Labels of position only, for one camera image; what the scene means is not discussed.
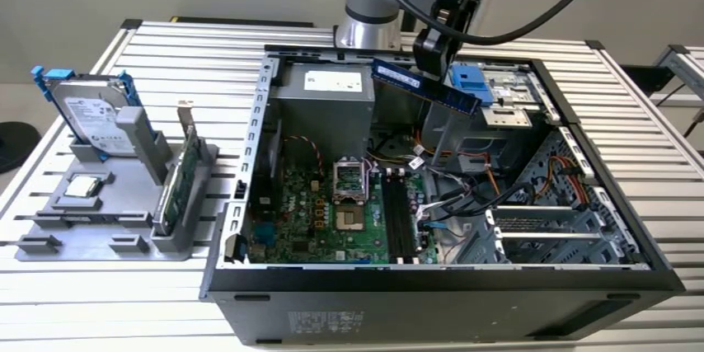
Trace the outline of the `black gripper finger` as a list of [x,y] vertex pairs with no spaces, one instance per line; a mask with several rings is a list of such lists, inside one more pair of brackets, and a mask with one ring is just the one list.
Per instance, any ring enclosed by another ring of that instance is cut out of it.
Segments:
[[[434,3],[430,8],[430,17],[439,25],[466,34],[475,9],[477,0],[461,0],[450,9],[441,9]],[[427,78],[443,82],[449,65],[461,45],[459,40],[453,39],[430,26],[419,31],[413,41],[411,51],[417,69]]]

